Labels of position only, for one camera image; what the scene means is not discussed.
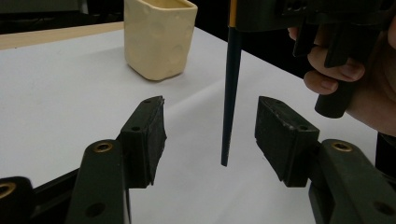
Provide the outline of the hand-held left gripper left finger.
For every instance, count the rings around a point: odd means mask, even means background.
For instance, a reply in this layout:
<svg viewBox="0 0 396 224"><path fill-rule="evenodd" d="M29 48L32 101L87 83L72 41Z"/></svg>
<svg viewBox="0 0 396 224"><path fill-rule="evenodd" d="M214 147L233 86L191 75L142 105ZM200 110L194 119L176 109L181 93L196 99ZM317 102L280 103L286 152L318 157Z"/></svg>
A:
<svg viewBox="0 0 396 224"><path fill-rule="evenodd" d="M120 130L118 140L123 148L129 189L145 189L154 184L166 141L163 105L162 96L142 101Z"/></svg>

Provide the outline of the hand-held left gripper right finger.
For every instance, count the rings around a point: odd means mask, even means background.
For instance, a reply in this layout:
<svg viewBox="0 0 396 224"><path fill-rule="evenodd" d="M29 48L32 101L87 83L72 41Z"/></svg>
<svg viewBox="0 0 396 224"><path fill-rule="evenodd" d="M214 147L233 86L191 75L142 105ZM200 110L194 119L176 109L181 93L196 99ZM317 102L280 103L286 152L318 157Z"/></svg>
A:
<svg viewBox="0 0 396 224"><path fill-rule="evenodd" d="M306 185L310 152L317 146L318 136L317 127L282 101L259 97L256 143L287 187Z"/></svg>

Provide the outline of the dark chopstick with pale handle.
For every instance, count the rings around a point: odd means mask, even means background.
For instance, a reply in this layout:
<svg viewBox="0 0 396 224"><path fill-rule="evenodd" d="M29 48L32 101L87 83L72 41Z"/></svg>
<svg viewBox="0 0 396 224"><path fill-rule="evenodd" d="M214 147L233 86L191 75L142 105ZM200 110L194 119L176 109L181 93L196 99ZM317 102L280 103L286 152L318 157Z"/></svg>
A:
<svg viewBox="0 0 396 224"><path fill-rule="evenodd" d="M224 167L228 166L229 161L230 144L233 132L233 116L242 51L242 35L236 29L237 2L238 0L230 0L229 5L228 41L220 159L220 164Z"/></svg>

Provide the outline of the cream square cup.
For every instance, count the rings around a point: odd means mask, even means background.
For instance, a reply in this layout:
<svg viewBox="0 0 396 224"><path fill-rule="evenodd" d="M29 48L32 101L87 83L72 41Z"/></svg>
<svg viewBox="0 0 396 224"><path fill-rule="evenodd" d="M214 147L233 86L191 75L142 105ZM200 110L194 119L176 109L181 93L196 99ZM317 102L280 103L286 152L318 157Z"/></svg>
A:
<svg viewBox="0 0 396 224"><path fill-rule="evenodd" d="M198 6L189 0L124 0L124 57L140 76L159 81L187 63Z"/></svg>

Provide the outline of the white table sheet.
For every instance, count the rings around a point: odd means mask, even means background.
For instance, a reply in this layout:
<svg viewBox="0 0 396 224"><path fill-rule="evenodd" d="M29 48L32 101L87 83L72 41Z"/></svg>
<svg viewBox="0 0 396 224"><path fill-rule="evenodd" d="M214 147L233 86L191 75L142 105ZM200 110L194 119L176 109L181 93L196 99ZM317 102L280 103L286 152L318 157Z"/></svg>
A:
<svg viewBox="0 0 396 224"><path fill-rule="evenodd" d="M326 119L297 77L250 54L241 62L230 157L220 162L227 46L193 34L185 71L146 80L125 62L122 32L6 49L0 42L0 177L34 185L76 169L85 148L116 137L139 103L164 99L167 134L154 184L131 193L134 224L315 224L306 189L289 189L254 138L260 96L375 155L376 133L351 117Z"/></svg>

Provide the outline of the wooden table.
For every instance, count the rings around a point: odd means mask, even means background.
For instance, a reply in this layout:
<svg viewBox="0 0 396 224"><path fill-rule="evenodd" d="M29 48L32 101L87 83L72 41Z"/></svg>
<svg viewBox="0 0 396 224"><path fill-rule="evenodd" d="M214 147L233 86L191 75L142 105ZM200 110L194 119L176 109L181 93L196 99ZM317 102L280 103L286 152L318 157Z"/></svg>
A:
<svg viewBox="0 0 396 224"><path fill-rule="evenodd" d="M123 22L67 27L33 32L0 35L0 50L62 41L88 35L118 31L123 28Z"/></svg>

